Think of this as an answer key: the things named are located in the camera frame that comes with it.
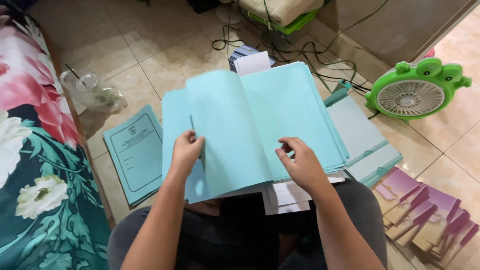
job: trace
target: hand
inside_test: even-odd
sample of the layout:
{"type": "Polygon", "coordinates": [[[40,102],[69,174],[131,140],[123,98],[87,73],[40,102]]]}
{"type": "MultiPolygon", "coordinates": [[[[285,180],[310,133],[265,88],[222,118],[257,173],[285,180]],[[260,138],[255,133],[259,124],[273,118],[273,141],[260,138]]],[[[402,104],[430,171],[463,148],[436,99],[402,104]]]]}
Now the hand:
{"type": "Polygon", "coordinates": [[[297,137],[282,137],[282,147],[275,150],[292,180],[310,194],[318,185],[329,183],[315,153],[297,137]]]}
{"type": "Polygon", "coordinates": [[[181,172],[192,172],[192,167],[197,161],[200,150],[204,145],[205,137],[195,138],[195,131],[187,130],[180,134],[173,145],[171,168],[181,172]]]}

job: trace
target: floral fabric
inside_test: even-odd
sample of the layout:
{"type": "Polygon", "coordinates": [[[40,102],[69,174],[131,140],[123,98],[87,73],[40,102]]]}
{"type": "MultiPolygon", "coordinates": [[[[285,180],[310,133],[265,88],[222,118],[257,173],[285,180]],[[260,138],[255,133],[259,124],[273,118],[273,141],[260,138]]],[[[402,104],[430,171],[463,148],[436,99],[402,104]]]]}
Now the floral fabric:
{"type": "Polygon", "coordinates": [[[0,5],[0,269],[107,269],[110,228],[48,48],[0,5]]]}

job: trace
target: printed logo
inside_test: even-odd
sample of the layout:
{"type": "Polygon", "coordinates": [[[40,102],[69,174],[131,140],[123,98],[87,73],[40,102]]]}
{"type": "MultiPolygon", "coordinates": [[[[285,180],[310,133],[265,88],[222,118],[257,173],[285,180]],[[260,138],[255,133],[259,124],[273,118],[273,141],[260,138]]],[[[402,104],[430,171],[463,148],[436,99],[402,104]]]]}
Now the printed logo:
{"type": "Polygon", "coordinates": [[[135,133],[137,133],[137,129],[135,128],[135,126],[131,126],[128,131],[130,131],[130,135],[135,135],[135,133]]]}

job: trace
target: green fan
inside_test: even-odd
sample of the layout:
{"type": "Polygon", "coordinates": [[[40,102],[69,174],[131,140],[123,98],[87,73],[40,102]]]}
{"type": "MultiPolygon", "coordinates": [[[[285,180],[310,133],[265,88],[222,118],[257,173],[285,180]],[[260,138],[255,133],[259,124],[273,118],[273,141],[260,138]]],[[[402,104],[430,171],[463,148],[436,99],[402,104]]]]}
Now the green fan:
{"type": "Polygon", "coordinates": [[[445,108],[457,89],[471,85],[458,64],[442,65],[436,57],[400,62],[373,84],[365,105],[392,117],[421,119],[445,108]]]}

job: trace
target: dark pants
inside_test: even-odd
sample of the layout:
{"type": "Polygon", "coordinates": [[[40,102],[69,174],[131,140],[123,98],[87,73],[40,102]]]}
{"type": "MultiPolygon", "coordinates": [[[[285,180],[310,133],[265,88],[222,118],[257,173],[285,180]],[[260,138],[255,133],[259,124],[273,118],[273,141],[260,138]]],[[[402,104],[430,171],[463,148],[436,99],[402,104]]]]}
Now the dark pants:
{"type": "MultiPolygon", "coordinates": [[[[387,268],[384,223],[373,193],[353,180],[334,187],[353,224],[387,268]]],[[[265,216],[261,194],[256,194],[227,198],[219,217],[184,210],[176,269],[326,270],[315,205],[310,205],[310,211],[265,216]],[[280,266],[279,233],[300,239],[280,266]]],[[[150,207],[136,210],[113,230],[108,242],[110,270],[120,269],[149,211],[150,207]]]]}

